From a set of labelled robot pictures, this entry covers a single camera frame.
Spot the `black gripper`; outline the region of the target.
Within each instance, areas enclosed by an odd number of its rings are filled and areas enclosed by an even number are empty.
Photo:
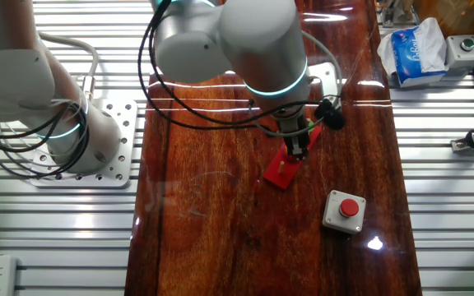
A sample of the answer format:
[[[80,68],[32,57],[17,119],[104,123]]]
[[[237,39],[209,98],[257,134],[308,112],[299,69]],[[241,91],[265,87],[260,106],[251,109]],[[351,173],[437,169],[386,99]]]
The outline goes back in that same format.
[[[293,133],[303,130],[302,133],[296,136],[284,136],[283,141],[288,156],[296,160],[304,160],[309,153],[310,144],[309,132],[304,131],[308,127],[304,107],[289,108],[288,111],[279,111],[272,116],[280,133]]]

